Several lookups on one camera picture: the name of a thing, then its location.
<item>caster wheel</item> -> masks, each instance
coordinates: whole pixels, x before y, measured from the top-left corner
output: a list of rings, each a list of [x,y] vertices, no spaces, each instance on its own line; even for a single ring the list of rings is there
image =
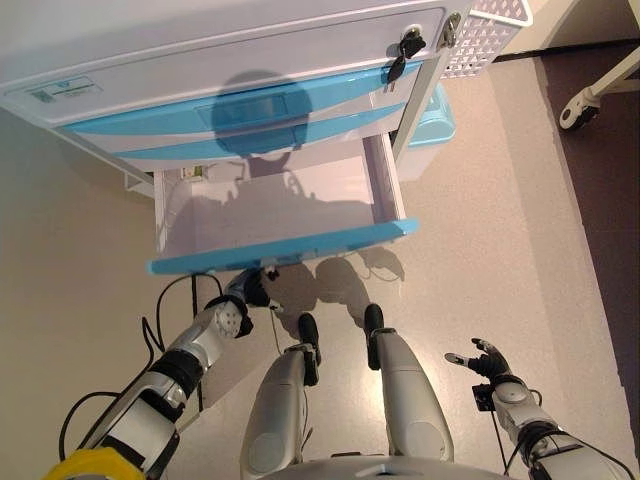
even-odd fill
[[[600,101],[591,98],[589,87],[573,97],[560,114],[560,127],[563,130],[573,131],[587,124],[600,112]]]

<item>black cable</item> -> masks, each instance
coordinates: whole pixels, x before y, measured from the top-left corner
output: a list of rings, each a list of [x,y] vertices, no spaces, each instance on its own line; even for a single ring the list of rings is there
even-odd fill
[[[195,275],[191,275],[191,312],[193,313],[194,318],[198,314],[198,286],[196,284],[196,278],[197,277]],[[198,395],[198,411],[202,412],[204,410],[204,399],[202,397],[201,381],[198,382],[196,393]]]
[[[530,388],[529,391],[531,393],[535,393],[535,394],[538,395],[538,406],[541,407],[542,406],[542,394],[538,390],[536,390],[535,388]]]
[[[129,391],[129,389],[138,380],[140,380],[142,375],[145,374],[145,372],[149,369],[149,367],[153,363],[153,359],[154,359],[153,346],[151,345],[151,340],[149,340],[149,334],[151,334],[153,336],[153,333],[151,332],[151,327],[149,326],[149,321],[147,320],[147,318],[146,317],[142,317],[141,321],[142,321],[142,338],[144,339],[144,343],[147,346],[147,350],[149,352],[149,358],[147,359],[147,363],[145,364],[144,367],[142,367],[142,370],[140,370],[138,375],[136,375],[134,377],[134,379],[131,380],[131,382],[129,382],[129,384],[122,390],[122,392],[120,392],[120,394],[107,406],[107,408],[105,408],[104,412],[102,412],[102,415],[100,415],[98,417],[98,419],[93,423],[93,425],[91,425],[91,428],[89,428],[89,431],[87,432],[87,434],[84,436],[84,438],[82,439],[82,441],[78,445],[78,448],[82,448],[82,447],[84,447],[86,445],[86,443],[89,441],[89,438],[91,438],[91,435],[93,435],[93,432],[95,432],[95,430],[96,430],[96,428],[98,428],[98,425],[100,424],[100,422],[102,422],[102,420],[104,420],[104,418],[109,414],[109,412],[111,411],[113,406],[116,404],[116,402],[118,400],[120,400],[122,398],[122,396],[125,393],[127,393]]]
[[[278,350],[279,355],[282,355],[282,350],[280,350],[280,342],[278,342],[278,333],[276,332],[276,321],[273,315],[273,310],[269,310],[269,313],[271,314],[271,328],[273,329],[273,338],[276,343],[276,350]],[[302,435],[304,435],[305,432],[307,432],[307,423],[309,421],[309,398],[307,397],[307,391],[304,389],[304,387],[302,388],[302,393],[304,394],[304,426],[302,427]],[[304,446],[309,441],[312,433],[313,427],[311,427],[307,432],[304,441],[302,442],[302,446],[300,447],[300,451],[304,450]]]
[[[276,349],[278,353],[282,355],[282,350],[280,350],[280,342],[278,342],[278,334],[276,333],[276,320],[273,316],[273,310],[269,309],[269,313],[271,314],[271,328],[273,329],[273,338],[276,340]]]
[[[496,431],[496,438],[498,439],[498,446],[500,447],[500,456],[502,457],[502,466],[507,469],[507,460],[504,458],[504,448],[502,446],[502,440],[500,439],[500,432],[498,431],[498,424],[496,423],[496,416],[491,410],[491,420],[493,420],[493,428]]]
[[[192,277],[209,277],[214,279],[218,286],[218,292],[220,295],[222,295],[222,285],[220,284],[220,280],[218,280],[215,277],[215,275],[211,275],[210,273],[193,273],[190,275],[183,275],[181,277],[176,278],[172,282],[169,282],[169,284],[166,287],[164,287],[164,290],[162,290],[162,292],[158,296],[158,301],[156,302],[156,332],[158,333],[158,343],[160,344],[161,352],[165,351],[164,339],[162,338],[162,327],[160,325],[160,305],[162,303],[162,298],[164,297],[165,293],[167,293],[167,291],[173,285],[175,285],[178,282],[181,282],[182,280],[185,280],[187,278],[192,278]]]
[[[60,427],[60,435],[58,435],[58,456],[60,457],[61,462],[67,458],[67,455],[65,453],[65,448],[64,448],[64,441],[65,441],[65,437],[67,436],[67,428],[69,428],[69,423],[71,422],[73,415],[76,413],[76,410],[80,408],[80,406],[90,398],[94,398],[94,397],[116,397],[117,398],[118,395],[119,395],[118,392],[101,392],[101,391],[91,392],[91,393],[87,393],[84,397],[82,397],[80,400],[78,400],[76,403],[73,404],[73,407],[71,407],[71,409],[67,413],[67,416],[65,417],[64,422],[62,422],[62,427]]]
[[[504,473],[502,475],[509,476],[509,469],[511,468],[511,464],[513,463],[513,459],[516,458],[516,454],[520,450],[520,447],[524,445],[524,442],[527,440],[527,436],[523,435],[522,438],[518,441],[516,448],[513,449],[513,453],[509,457],[509,461],[507,462],[507,466],[504,468]]]
[[[209,277],[212,278],[213,280],[215,280],[216,285],[218,286],[218,293],[220,295],[222,295],[222,284],[220,283],[220,280],[218,280],[217,277],[215,277],[214,275],[211,275],[209,273],[195,273],[193,275],[184,275],[182,277],[179,277],[175,280],[173,280],[172,282],[170,282],[165,288],[164,290],[162,290],[162,293],[160,293],[160,296],[158,297],[158,301],[156,302],[156,327],[157,327],[157,337],[156,335],[154,335],[153,330],[151,329],[151,325],[149,325],[149,321],[147,320],[146,317],[142,317],[141,322],[142,322],[142,337],[144,339],[145,345],[147,346],[147,350],[149,351],[149,358],[147,360],[147,363],[145,364],[145,366],[142,368],[142,370],[140,370],[140,372],[135,376],[135,378],[133,380],[131,380],[131,382],[129,382],[129,384],[120,392],[102,392],[102,391],[98,391],[98,392],[91,392],[88,393],[87,395],[85,395],[84,397],[82,397],[80,400],[78,400],[69,410],[69,412],[67,413],[67,416],[64,419],[64,422],[62,423],[62,426],[60,428],[60,434],[58,436],[58,455],[60,457],[60,461],[65,460],[66,458],[66,454],[65,454],[65,439],[66,439],[66,434],[67,434],[67,429],[69,427],[69,423],[71,422],[71,419],[73,418],[73,415],[75,414],[76,410],[87,400],[89,400],[90,398],[93,397],[98,397],[98,396],[109,396],[109,397],[113,397],[113,401],[107,405],[107,407],[105,408],[105,410],[102,412],[102,414],[98,417],[98,419],[93,423],[93,425],[91,426],[91,428],[89,429],[89,431],[87,432],[87,434],[84,436],[84,438],[82,439],[82,441],[80,442],[80,444],[78,445],[78,448],[82,448],[85,446],[85,444],[89,441],[89,438],[91,438],[91,435],[93,435],[93,433],[95,432],[96,428],[98,427],[98,425],[100,424],[100,422],[102,422],[102,420],[104,420],[104,418],[109,414],[109,412],[111,411],[111,409],[113,408],[113,406],[117,403],[117,401],[122,398],[122,396],[127,393],[127,391],[138,381],[140,380],[140,378],[142,377],[142,375],[145,374],[145,372],[149,369],[149,367],[151,367],[151,365],[153,364],[153,360],[154,360],[154,353],[153,353],[153,346],[152,346],[152,342],[153,344],[158,348],[158,350],[160,350],[161,352],[165,351],[165,346],[164,346],[164,341],[162,339],[162,329],[161,329],[161,325],[160,325],[160,305],[162,303],[162,298],[164,297],[165,293],[167,293],[167,291],[169,290],[169,288],[173,285],[175,285],[176,283],[186,279],[186,278],[191,278],[193,280],[193,283],[195,283],[195,277]],[[194,307],[194,315],[197,310],[197,295],[194,293],[194,286],[192,284],[192,305],[195,305]]]
[[[609,455],[606,452],[603,452],[602,450],[600,450],[599,448],[594,447],[593,445],[591,445],[590,443],[585,442],[584,440],[579,439],[578,437],[576,437],[575,435],[570,435],[571,437],[575,438],[576,440],[578,440],[580,443],[582,443],[583,445],[589,447],[592,450],[595,450],[596,452],[598,452],[600,455],[602,455],[603,457],[611,460],[612,462],[618,464],[620,466],[620,468],[622,468],[625,472],[627,472],[627,475],[629,475],[629,478],[631,480],[634,480],[635,477],[633,476],[633,473],[631,473],[631,470],[629,470],[629,467],[627,467],[624,463],[622,463],[620,460],[618,460],[617,458]]]

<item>open drawer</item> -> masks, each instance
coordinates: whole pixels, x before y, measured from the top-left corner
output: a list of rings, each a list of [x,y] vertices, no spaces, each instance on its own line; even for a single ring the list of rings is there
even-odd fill
[[[392,241],[406,219],[386,134],[155,172],[159,274],[285,265]]]

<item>yellow part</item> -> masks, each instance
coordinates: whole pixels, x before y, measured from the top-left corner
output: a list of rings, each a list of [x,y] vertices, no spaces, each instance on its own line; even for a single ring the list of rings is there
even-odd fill
[[[111,480],[144,480],[143,473],[111,447],[76,450],[53,467],[43,480],[67,480],[78,475],[103,475]]]

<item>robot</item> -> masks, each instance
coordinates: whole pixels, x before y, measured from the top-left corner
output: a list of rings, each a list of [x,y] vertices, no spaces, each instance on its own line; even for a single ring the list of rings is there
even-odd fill
[[[103,413],[80,448],[45,480],[80,475],[160,478],[178,446],[175,422],[187,399],[227,345],[251,331],[248,306],[280,307],[266,294],[258,269],[242,272],[223,295],[209,302],[193,325]],[[305,313],[298,320],[301,343],[273,362],[256,395],[240,456],[242,479],[504,478],[453,463],[447,422],[411,348],[398,332],[385,327],[378,305],[369,305],[364,317],[368,364],[382,375],[389,454],[341,454],[303,462],[304,389],[318,383],[321,363],[316,322]],[[563,431],[496,347],[482,339],[472,342],[482,351],[478,358],[454,353],[445,358],[489,380],[473,390],[478,407],[495,410],[515,445],[509,464],[519,453],[534,480],[633,478],[615,459]]]

